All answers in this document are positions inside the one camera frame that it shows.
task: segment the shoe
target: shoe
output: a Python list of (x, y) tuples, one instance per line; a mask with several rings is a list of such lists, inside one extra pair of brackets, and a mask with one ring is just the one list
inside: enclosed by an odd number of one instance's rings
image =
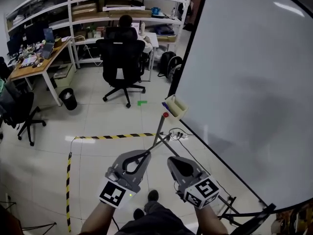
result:
[(143, 212), (142, 209), (136, 209), (134, 211), (133, 217), (134, 217), (134, 220), (138, 220), (138, 219), (142, 218), (144, 215), (145, 215), (145, 213)]
[(158, 191), (152, 190), (149, 192), (148, 201), (157, 201), (158, 200)]

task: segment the bag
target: bag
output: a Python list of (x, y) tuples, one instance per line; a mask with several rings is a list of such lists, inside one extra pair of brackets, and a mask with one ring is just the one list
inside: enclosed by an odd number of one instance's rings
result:
[(158, 77), (163, 77), (163, 76), (167, 77), (168, 76), (169, 62), (175, 56), (176, 56), (176, 54), (172, 51), (167, 51), (167, 52), (162, 54), (160, 63), (158, 65), (158, 68), (159, 68), (159, 73), (157, 75)]
[(172, 57), (169, 64), (168, 64), (168, 75), (167, 75), (167, 80), (171, 83), (173, 81), (173, 76), (175, 74), (176, 70), (179, 70), (182, 64), (182, 58), (175, 56)]

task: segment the shelving unit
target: shelving unit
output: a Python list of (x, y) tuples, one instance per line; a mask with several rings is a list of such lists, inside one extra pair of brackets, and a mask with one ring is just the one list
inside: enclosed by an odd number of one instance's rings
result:
[[(11, 18), (12, 14), (15, 13), (17, 10), (19, 10), (20, 8), (24, 7), (24, 6), (28, 6), (33, 0), (26, 0), (25, 2), (21, 3), (19, 6), (17, 6), (13, 11), (11, 11), (10, 13), (8, 13), (7, 15), (5, 15), (5, 19), (7, 18)], [(92, 19), (83, 19), (83, 20), (78, 20), (78, 21), (73, 21), (72, 20), (72, 4), (75, 3), (80, 3), (83, 1), (89, 1), (89, 0), (67, 0), (67, 2), (63, 2), (60, 4), (57, 4), (55, 6), (52, 6), (50, 8), (44, 9), (34, 15), (31, 15), (30, 17), (24, 19), (23, 21), (21, 21), (20, 23), (18, 23), (17, 25), (14, 25), (12, 28), (7, 29), (7, 25), (6, 25), (6, 20), (5, 20), (5, 29), (6, 29), (6, 34), (7, 34), (7, 40), (9, 40), (9, 33), (11, 33), (14, 29), (18, 28), (19, 26), (21, 26), (22, 24), (24, 24), (27, 21), (31, 21), (33, 18), (42, 15), (46, 12), (52, 11), (54, 9), (63, 7), (63, 6), (67, 6), (68, 8), (68, 19), (65, 20), (61, 20), (61, 21), (57, 21), (54, 23), (51, 23), (49, 25), (49, 27), (51, 27), (53, 30), (56, 29), (60, 29), (60, 28), (64, 28), (64, 27), (69, 27), (70, 28), (70, 33), (71, 33), (71, 37), (74, 37), (74, 31), (73, 31), (73, 25), (77, 25), (77, 24), (86, 24), (86, 23), (93, 23), (93, 22), (105, 22), (105, 21), (117, 21), (119, 20), (119, 18), (110, 18), (110, 17), (102, 17), (102, 18), (92, 18)], [(186, 8), (189, 3), (190, 0), (167, 0), (167, 1), (173, 1), (176, 3), (175, 8), (177, 9), (179, 3), (183, 4), (183, 7)], [(178, 18), (174, 18), (174, 19), (170, 19), (170, 18), (166, 18), (166, 19), (160, 19), (160, 18), (133, 18), (134, 21), (144, 21), (144, 22), (155, 22), (157, 24), (175, 24), (175, 25), (179, 25), (179, 31), (178, 34), (176, 36), (176, 42), (175, 43), (171, 43), (171, 42), (161, 42), (162, 44), (167, 44), (167, 45), (175, 45), (175, 51), (177, 49), (177, 43), (179, 42), (180, 39), (180, 35), (181, 35), (181, 31), (183, 28), (183, 22), (185, 21), (187, 15), (187, 9), (184, 9), (184, 14), (182, 15), (181, 21), (178, 20)], [(92, 62), (100, 62), (100, 58), (88, 58), (88, 59), (84, 59), (84, 60), (79, 60), (78, 58), (78, 54), (77, 54), (77, 46), (79, 45), (84, 45), (84, 44), (94, 44), (96, 42), (97, 39), (86, 39), (85, 41), (80, 41), (80, 42), (75, 42), (72, 41), (72, 45), (74, 47), (74, 55), (75, 55), (75, 59), (76, 59), (76, 63), (78, 68), (80, 68), (80, 64), (82, 63), (92, 63)]]

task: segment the yellow and black caution tape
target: yellow and black caution tape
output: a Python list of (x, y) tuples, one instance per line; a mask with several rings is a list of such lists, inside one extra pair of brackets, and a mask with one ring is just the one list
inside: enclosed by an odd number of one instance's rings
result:
[(75, 139), (123, 139), (123, 138), (135, 138), (135, 137), (152, 137), (156, 133), (141, 133), (141, 134), (125, 134), (117, 136), (94, 136), (94, 137), (75, 137)]
[[(135, 137), (153, 137), (156, 133), (141, 133), (141, 134), (125, 134), (117, 136), (94, 136), (94, 137), (75, 137), (74, 139), (122, 139), (122, 138), (135, 138)], [(70, 161), (72, 157), (72, 152), (68, 155), (67, 163), (67, 226), (68, 232), (71, 232), (70, 228), (70, 215), (69, 215), (69, 171), (70, 171)]]
[(71, 232), (70, 229), (70, 215), (69, 215), (69, 171), (70, 171), (70, 161), (72, 158), (72, 152), (68, 155), (68, 162), (67, 162), (67, 226), (68, 226), (68, 232)]

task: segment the whiteboard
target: whiteboard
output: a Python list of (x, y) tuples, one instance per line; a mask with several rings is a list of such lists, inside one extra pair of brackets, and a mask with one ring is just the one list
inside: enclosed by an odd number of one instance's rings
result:
[(313, 19), (293, 1), (205, 0), (176, 95), (266, 204), (313, 197)]

